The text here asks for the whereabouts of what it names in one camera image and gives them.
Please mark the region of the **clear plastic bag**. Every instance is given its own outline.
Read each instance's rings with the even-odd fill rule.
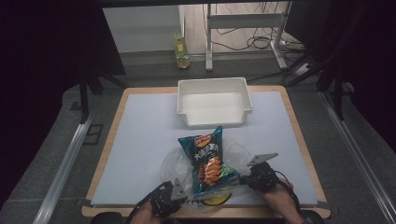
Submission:
[[[230,167],[233,167],[239,174],[248,175],[248,162],[253,158],[248,150],[238,144],[235,140],[228,137],[223,137],[222,139],[223,147],[223,162]],[[192,165],[189,158],[186,156],[182,148],[175,148],[168,153],[168,155],[163,160],[163,167],[161,170],[162,181],[174,181],[178,178],[180,184],[186,190],[189,196],[189,202],[196,200],[192,190]],[[230,186],[227,188],[216,189],[213,191],[206,192],[203,194],[202,198],[217,197],[226,193],[233,193],[238,188],[238,186]],[[209,208],[205,208],[199,203],[186,203],[186,206],[199,211],[206,211]]]

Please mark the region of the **metal rail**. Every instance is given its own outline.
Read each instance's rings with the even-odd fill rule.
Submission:
[[[388,221],[388,223],[396,223],[396,210],[393,201],[385,191],[381,182],[378,180],[378,178],[376,178],[375,173],[370,167],[368,161],[361,153],[361,149],[359,148],[358,144],[350,133],[347,125],[338,118],[335,111],[333,110],[332,99],[330,98],[329,94],[322,91],[320,91],[319,94],[322,97],[338,132],[343,137],[350,155],[352,156],[353,160],[356,162],[359,170],[361,171],[361,175],[366,181],[366,184],[369,187],[370,191],[373,193],[375,200],[378,203],[380,209],[382,210],[386,220]]]
[[[56,176],[54,177],[52,184],[49,187],[49,191],[47,192],[47,195],[44,198],[40,209],[38,210],[35,221],[33,222],[34,224],[47,224],[50,221],[52,212],[55,208],[56,203],[58,202],[62,190],[64,189],[64,184],[76,160],[76,156],[82,145],[85,134],[90,127],[93,115],[96,111],[97,103],[98,99],[95,99],[91,112],[87,117],[87,120],[85,121],[85,123],[78,125],[78,128],[75,135],[73,136],[70,146],[64,154],[64,159],[59,166],[58,172],[56,173]]]

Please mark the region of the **table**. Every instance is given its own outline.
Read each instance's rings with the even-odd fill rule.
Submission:
[[[297,118],[294,115],[289,96],[285,90],[285,88],[280,87],[280,86],[254,86],[254,87],[248,87],[249,91],[279,91],[283,100],[283,103],[286,107],[286,110],[288,112],[290,122],[292,129],[296,135],[296,139],[299,145],[299,148],[301,150],[301,153],[304,158],[304,164],[308,170],[309,176],[311,178],[311,181],[314,185],[314,190],[316,193],[316,196],[318,198],[318,205],[314,207],[309,207],[309,208],[304,208],[304,209],[310,209],[310,210],[315,210],[318,212],[322,217],[327,218],[330,216],[330,210],[326,208],[327,200],[326,197],[323,193],[323,189],[320,185],[320,182],[318,180],[318,176],[314,167],[314,164],[311,160],[311,157],[309,155],[308,149],[306,147],[305,141],[303,134],[300,130]],[[89,191],[87,193],[86,199],[90,201],[93,197],[93,194],[95,193],[95,189],[99,183],[99,180],[101,178],[101,175],[105,169],[106,166],[106,161],[108,159],[108,156],[110,154],[115,135],[117,132],[117,129],[120,124],[120,120],[124,111],[124,107],[126,104],[126,101],[128,100],[128,96],[130,94],[151,94],[151,93],[177,93],[177,88],[176,87],[164,87],[164,88],[129,88],[126,89],[121,97],[120,104],[116,113],[116,116],[113,120],[112,126],[110,128],[110,132],[108,134],[104,150],[102,152],[102,156],[99,160],[98,166],[96,168],[95,174],[92,179],[91,186],[89,188]],[[127,217],[131,211],[132,207],[89,207],[89,206],[83,206],[81,213],[86,216],[86,217],[94,217],[95,215],[102,213],[102,212],[107,212],[107,211],[115,211],[115,212],[120,212],[122,213],[123,216]],[[195,213],[192,212],[191,210],[179,210],[177,213],[174,213],[171,217],[177,217],[177,218],[192,218],[192,217],[213,217],[213,218],[269,218],[269,217],[278,217],[277,214],[274,214],[274,212],[269,209],[268,207],[253,207],[253,206],[247,206],[247,207],[217,207],[209,212],[206,213]]]

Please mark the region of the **chip bag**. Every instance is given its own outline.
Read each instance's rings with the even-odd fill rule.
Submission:
[[[194,196],[231,186],[240,174],[222,161],[222,127],[213,133],[179,138],[192,169]]]

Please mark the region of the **black curtain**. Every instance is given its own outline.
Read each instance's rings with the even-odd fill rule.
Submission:
[[[97,6],[4,1],[0,11],[1,203],[46,138],[66,90],[92,69],[124,75]]]
[[[352,102],[396,152],[396,1],[372,1],[343,54]]]

